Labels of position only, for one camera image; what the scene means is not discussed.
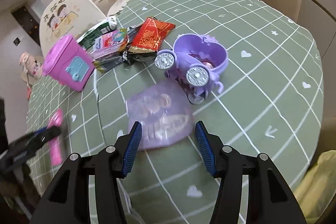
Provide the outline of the white mesh food cover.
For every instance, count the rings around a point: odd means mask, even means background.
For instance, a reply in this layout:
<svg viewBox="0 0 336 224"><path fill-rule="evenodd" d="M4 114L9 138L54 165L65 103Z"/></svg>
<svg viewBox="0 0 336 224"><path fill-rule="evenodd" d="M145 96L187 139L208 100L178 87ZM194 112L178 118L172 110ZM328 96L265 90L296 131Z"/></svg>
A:
<svg viewBox="0 0 336 224"><path fill-rule="evenodd" d="M108 16L120 12L129 0L53 0L42 13L39 40L42 55L64 35L79 38Z"/></svg>

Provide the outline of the green checked tablecloth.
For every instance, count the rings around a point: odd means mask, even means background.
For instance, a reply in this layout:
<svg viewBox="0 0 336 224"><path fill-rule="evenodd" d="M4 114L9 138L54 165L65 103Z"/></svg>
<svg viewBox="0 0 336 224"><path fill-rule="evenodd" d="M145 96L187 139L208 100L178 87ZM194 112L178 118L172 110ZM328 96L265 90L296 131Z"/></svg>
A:
<svg viewBox="0 0 336 224"><path fill-rule="evenodd" d="M79 91L42 77L27 128L62 110L65 155L88 159L140 123L117 190L129 223L209 223L222 178L203 124L230 152L271 160L298 187L318 143L323 71L312 34L260 0L131 0L99 50L136 56L107 73L71 55Z"/></svg>

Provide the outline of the red foil snack packet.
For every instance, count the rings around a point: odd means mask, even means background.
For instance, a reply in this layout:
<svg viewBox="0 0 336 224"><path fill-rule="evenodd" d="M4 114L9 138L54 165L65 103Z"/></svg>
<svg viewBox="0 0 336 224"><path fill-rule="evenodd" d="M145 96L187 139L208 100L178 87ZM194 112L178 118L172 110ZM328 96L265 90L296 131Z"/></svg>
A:
<svg viewBox="0 0 336 224"><path fill-rule="evenodd" d="M173 29L175 24L148 17L132 40L129 52L131 54L158 52L161 43Z"/></svg>

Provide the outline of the yellow trash bag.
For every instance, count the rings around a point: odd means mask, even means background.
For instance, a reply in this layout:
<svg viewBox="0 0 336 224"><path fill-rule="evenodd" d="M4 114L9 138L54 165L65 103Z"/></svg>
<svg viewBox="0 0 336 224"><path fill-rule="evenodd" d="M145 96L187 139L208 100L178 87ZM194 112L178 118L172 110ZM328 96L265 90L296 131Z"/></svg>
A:
<svg viewBox="0 0 336 224"><path fill-rule="evenodd" d="M322 153L294 191L307 223L316 223L335 196L335 151Z"/></svg>

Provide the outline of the purple toy carriage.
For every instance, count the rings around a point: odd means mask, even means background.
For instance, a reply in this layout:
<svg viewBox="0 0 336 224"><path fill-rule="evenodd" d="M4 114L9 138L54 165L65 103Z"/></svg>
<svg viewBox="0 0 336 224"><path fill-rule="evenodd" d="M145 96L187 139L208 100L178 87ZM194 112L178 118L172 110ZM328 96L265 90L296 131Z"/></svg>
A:
<svg viewBox="0 0 336 224"><path fill-rule="evenodd" d="M224 91L221 74L228 66L228 52L209 35L181 34L171 50L161 50L154 61L165 77L176 80L191 104L199 105L217 88Z"/></svg>

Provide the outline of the green white snack packet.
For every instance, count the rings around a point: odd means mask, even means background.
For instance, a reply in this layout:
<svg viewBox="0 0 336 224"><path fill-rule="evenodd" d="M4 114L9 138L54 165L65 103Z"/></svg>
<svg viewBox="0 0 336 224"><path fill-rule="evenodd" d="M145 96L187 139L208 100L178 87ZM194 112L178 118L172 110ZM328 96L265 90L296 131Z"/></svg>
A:
<svg viewBox="0 0 336 224"><path fill-rule="evenodd" d="M85 50L90 49L95 40L104 34L113 32L117 27L117 16L108 16L100 23L94 25L77 39L77 43Z"/></svg>

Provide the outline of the yellow pink snack bag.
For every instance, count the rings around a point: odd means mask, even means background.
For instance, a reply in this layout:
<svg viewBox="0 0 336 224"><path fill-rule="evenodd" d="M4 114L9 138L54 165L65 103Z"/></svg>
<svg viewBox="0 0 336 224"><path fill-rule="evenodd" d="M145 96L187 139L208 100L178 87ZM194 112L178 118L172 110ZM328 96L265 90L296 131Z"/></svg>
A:
<svg viewBox="0 0 336 224"><path fill-rule="evenodd" d="M62 149L60 147L60 135L63 132L64 115L62 109L56 110L49 119L47 128L54 129L51 140L49 140L50 159L52 166L58 166L63 162Z"/></svg>

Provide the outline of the translucent purple plastic bag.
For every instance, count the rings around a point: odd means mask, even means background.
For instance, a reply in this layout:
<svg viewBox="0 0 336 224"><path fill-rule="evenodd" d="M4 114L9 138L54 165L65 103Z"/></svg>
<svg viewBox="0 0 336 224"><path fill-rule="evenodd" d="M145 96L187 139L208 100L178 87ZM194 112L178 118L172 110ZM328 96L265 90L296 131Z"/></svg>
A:
<svg viewBox="0 0 336 224"><path fill-rule="evenodd" d="M172 79L131 96L126 101L129 128L142 125L139 150L157 149L175 144L194 130L195 120L186 94Z"/></svg>

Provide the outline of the pink cartoon snack packet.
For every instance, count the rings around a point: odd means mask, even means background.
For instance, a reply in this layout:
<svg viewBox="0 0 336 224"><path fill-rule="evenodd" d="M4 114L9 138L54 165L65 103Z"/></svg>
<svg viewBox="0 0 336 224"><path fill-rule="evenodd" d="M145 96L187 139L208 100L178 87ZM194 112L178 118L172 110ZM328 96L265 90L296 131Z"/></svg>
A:
<svg viewBox="0 0 336 224"><path fill-rule="evenodd" d="M127 44L127 29L120 28L95 39L91 56L94 60L97 60L109 54L120 53L126 48Z"/></svg>

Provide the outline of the pink toy trash bin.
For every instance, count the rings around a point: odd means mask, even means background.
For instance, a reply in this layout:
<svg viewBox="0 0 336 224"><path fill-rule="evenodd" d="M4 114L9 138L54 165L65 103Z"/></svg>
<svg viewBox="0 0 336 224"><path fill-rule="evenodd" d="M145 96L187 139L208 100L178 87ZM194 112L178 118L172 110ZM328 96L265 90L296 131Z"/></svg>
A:
<svg viewBox="0 0 336 224"><path fill-rule="evenodd" d="M77 43L74 36L65 35L47 53L42 72L60 84L80 92L94 68L92 57Z"/></svg>

